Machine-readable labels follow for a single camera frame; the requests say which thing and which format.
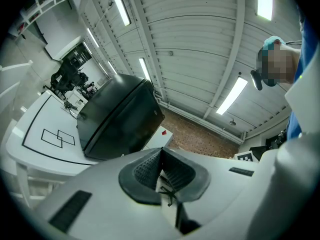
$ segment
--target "brick wall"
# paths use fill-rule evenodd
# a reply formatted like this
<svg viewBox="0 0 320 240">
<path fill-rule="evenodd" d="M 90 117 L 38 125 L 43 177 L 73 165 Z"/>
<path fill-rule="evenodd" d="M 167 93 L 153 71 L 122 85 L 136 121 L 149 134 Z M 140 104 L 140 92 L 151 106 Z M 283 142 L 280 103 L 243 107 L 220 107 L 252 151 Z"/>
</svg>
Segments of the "brick wall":
<svg viewBox="0 0 320 240">
<path fill-rule="evenodd" d="M 173 133 L 169 147 L 202 155 L 229 158 L 238 153 L 239 145 L 195 122 L 161 107 L 165 119 L 161 125 Z"/>
</svg>

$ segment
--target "ceiling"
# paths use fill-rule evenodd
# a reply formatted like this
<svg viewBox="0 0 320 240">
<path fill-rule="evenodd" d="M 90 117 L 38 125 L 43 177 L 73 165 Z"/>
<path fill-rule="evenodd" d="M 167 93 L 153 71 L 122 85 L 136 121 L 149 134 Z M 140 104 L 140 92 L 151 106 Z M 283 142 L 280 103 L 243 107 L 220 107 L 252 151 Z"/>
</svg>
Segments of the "ceiling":
<svg viewBox="0 0 320 240">
<path fill-rule="evenodd" d="M 273 0 L 271 21 L 256 15 L 257 0 L 123 1 L 131 19 L 128 26 L 109 0 L 81 0 L 79 9 L 99 48 L 89 34 L 85 40 L 110 76 L 114 72 L 108 61 L 118 73 L 144 78 L 139 58 L 145 58 L 162 105 L 169 103 L 198 123 L 223 129 L 233 141 L 288 118 L 287 88 L 257 91 L 250 71 L 266 38 L 301 39 L 292 0 Z M 224 115 L 217 114 L 239 75 L 248 80 L 247 86 Z"/>
</svg>

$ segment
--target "blue shirt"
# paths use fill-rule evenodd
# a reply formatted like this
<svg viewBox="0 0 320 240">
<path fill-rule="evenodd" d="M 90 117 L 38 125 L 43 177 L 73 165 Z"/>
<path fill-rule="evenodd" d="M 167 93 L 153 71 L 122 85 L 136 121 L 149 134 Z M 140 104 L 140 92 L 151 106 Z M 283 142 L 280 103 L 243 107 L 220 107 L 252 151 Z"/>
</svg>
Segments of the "blue shirt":
<svg viewBox="0 0 320 240">
<path fill-rule="evenodd" d="M 312 29 L 308 19 L 304 20 L 302 34 L 301 54 L 298 62 L 298 67 L 294 75 L 294 82 L 301 76 L 312 57 L 315 54 L 317 44 L 319 42 L 318 36 Z M 296 138 L 301 133 L 301 128 L 295 114 L 292 112 L 286 127 L 286 137 L 288 140 Z"/>
</svg>

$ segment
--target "light fixture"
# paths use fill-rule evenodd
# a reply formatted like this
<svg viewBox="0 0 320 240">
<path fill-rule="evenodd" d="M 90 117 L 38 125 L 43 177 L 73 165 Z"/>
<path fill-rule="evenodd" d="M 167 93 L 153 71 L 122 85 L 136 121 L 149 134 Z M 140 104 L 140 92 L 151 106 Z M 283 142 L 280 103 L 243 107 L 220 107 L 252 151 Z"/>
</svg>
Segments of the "light fixture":
<svg viewBox="0 0 320 240">
<path fill-rule="evenodd" d="M 273 0 L 258 0 L 257 14 L 271 21 Z"/>
<path fill-rule="evenodd" d="M 89 49 L 89 47 L 88 47 L 88 45 L 86 44 L 85 41 L 83 41 L 83 44 L 84 44 L 85 48 L 88 50 L 88 52 L 89 52 L 90 54 L 92 54 L 92 52 L 90 51 L 90 49 Z"/>
<path fill-rule="evenodd" d="M 99 63 L 99 66 L 102 68 L 102 70 L 104 71 L 104 73 L 106 73 L 108 75 L 108 73 L 105 71 L 105 69 L 101 66 L 100 62 Z"/>
<path fill-rule="evenodd" d="M 148 79 L 151 82 L 151 78 L 150 78 L 150 75 L 149 75 L 148 70 L 147 70 L 147 65 L 146 65 L 145 58 L 139 58 L 139 62 L 140 62 L 141 68 L 143 70 L 143 73 L 145 75 L 145 78 Z"/>
<path fill-rule="evenodd" d="M 114 67 L 111 65 L 110 61 L 108 61 L 110 67 L 112 68 L 112 70 L 114 71 L 115 74 L 117 74 L 116 70 L 114 69 Z"/>
<path fill-rule="evenodd" d="M 238 77 L 229 95 L 225 98 L 224 102 L 218 108 L 216 113 L 223 115 L 228 110 L 228 108 L 230 108 L 230 106 L 235 102 L 235 100 L 238 98 L 240 93 L 246 87 L 247 83 L 248 83 L 247 80 L 244 80 L 243 78 Z"/>
<path fill-rule="evenodd" d="M 99 45 L 98 45 L 98 43 L 97 43 L 96 39 L 94 38 L 94 36 L 92 35 L 92 33 L 91 33 L 90 29 L 89 29 L 89 28 L 87 28 L 86 30 L 88 30 L 88 32 L 89 32 L 90 36 L 92 37 L 92 39 L 93 39 L 93 41 L 94 41 L 94 43 L 95 43 L 96 47 L 98 47 L 98 48 L 99 48 Z"/>
<path fill-rule="evenodd" d="M 21 110 L 23 113 L 27 112 L 27 109 L 26 109 L 24 106 L 20 107 L 20 110 Z"/>
<path fill-rule="evenodd" d="M 125 7 L 125 3 L 123 0 L 114 0 L 116 7 L 118 7 L 119 13 L 121 15 L 121 18 L 123 20 L 123 23 L 125 26 L 128 26 L 131 24 L 130 17 L 128 15 L 127 9 Z"/>
</svg>

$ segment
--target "white chair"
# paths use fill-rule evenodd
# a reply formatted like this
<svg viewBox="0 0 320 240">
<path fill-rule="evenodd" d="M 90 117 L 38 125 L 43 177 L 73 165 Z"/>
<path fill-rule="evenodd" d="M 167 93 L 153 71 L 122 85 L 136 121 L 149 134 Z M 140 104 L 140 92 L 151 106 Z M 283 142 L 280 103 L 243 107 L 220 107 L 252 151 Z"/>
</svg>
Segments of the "white chair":
<svg viewBox="0 0 320 240">
<path fill-rule="evenodd" d="M 0 66 L 0 114 L 15 99 L 20 81 L 27 73 L 33 62 L 18 64 L 2 68 Z M 26 169 L 24 165 L 16 163 L 9 157 L 6 149 L 8 138 L 16 126 L 17 121 L 11 120 L 7 127 L 0 145 L 0 169 L 10 175 L 20 178 L 18 182 L 21 193 L 11 192 L 11 196 L 23 200 L 23 202 L 33 208 L 46 196 L 30 195 L 29 182 L 48 183 L 47 194 L 50 194 L 54 185 L 64 183 L 69 177 L 51 173 L 45 173 L 35 169 Z"/>
</svg>

